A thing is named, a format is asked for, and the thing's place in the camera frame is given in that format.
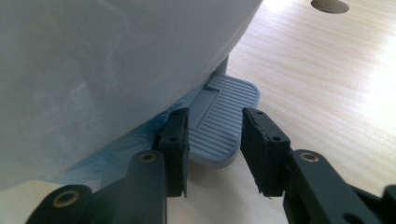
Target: screw hole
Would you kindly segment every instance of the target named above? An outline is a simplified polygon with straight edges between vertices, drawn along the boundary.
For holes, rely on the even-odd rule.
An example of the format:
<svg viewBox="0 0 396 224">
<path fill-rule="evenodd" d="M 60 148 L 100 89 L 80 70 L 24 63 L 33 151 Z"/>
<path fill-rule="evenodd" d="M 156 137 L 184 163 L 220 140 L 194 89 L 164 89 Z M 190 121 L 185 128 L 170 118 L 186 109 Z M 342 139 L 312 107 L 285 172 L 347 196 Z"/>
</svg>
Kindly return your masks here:
<svg viewBox="0 0 396 224">
<path fill-rule="evenodd" d="M 310 162 L 317 162 L 319 161 L 319 158 L 317 156 L 315 156 L 314 154 L 305 152 L 300 154 L 301 159 L 303 159 L 304 161 L 310 161 Z"/>
<path fill-rule="evenodd" d="M 338 0 L 313 0 L 311 6 L 319 11 L 341 14 L 349 11 L 349 5 Z"/>
<path fill-rule="evenodd" d="M 75 203 L 78 198 L 79 192 L 77 190 L 70 189 L 58 194 L 58 196 L 53 199 L 52 205 L 56 208 L 67 207 Z"/>
<path fill-rule="evenodd" d="M 155 155 L 151 153 L 146 153 L 140 156 L 140 160 L 143 162 L 151 162 L 155 160 Z"/>
<path fill-rule="evenodd" d="M 354 214 L 345 213 L 343 218 L 347 223 L 350 224 L 364 224 L 364 222 Z"/>
</svg>

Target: floor hole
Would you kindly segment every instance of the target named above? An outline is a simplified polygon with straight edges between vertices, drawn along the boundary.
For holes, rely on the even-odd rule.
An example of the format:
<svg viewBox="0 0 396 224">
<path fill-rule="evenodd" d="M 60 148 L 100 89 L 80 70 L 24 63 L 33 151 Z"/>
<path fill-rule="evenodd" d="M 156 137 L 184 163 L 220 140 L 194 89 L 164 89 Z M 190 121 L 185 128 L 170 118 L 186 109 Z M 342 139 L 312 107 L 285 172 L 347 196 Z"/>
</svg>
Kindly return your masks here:
<svg viewBox="0 0 396 224">
<path fill-rule="evenodd" d="M 311 5 L 317 10 L 332 14 L 346 13 L 349 11 L 349 5 L 338 0 L 313 0 Z"/>
</svg>

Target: plastic sheet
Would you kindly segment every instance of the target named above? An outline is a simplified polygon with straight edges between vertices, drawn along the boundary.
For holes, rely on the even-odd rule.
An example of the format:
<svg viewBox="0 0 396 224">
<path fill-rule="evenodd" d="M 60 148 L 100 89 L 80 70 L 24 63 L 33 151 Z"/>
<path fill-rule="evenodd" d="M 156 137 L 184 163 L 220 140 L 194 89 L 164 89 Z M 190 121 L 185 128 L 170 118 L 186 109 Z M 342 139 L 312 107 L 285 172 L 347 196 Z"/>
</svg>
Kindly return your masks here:
<svg viewBox="0 0 396 224">
<path fill-rule="evenodd" d="M 204 83 L 259 4 L 1 1 L 0 189 L 58 175 Z"/>
</svg>

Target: gray foot pedal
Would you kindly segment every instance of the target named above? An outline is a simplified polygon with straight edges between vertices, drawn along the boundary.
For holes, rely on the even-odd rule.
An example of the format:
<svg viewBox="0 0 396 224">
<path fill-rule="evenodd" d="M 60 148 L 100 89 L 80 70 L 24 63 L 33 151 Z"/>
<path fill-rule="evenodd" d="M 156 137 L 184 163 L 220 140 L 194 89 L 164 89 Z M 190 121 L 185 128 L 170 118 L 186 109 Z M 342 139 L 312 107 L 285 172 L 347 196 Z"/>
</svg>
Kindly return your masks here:
<svg viewBox="0 0 396 224">
<path fill-rule="evenodd" d="M 190 159 L 214 168 L 229 165 L 240 144 L 242 108 L 256 107 L 259 97 L 251 83 L 212 77 L 190 105 Z"/>
</svg>

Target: wooden floor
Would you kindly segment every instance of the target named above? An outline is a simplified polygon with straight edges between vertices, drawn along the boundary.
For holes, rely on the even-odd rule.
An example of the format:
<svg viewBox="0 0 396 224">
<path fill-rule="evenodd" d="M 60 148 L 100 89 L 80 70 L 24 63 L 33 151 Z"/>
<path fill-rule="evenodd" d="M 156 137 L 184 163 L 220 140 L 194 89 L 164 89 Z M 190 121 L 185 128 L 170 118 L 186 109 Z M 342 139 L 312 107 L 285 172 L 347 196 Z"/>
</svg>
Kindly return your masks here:
<svg viewBox="0 0 396 224">
<path fill-rule="evenodd" d="M 321 153 L 347 183 L 381 195 L 396 184 L 396 1 L 346 3 L 335 15 L 309 1 L 264 1 L 228 74 L 260 89 L 259 109 L 294 149 Z M 1 191 L 0 223 L 23 223 L 55 188 L 30 181 Z M 258 193 L 239 154 L 220 170 L 193 163 L 188 198 L 168 200 L 168 223 L 287 220 L 282 199 Z"/>
</svg>

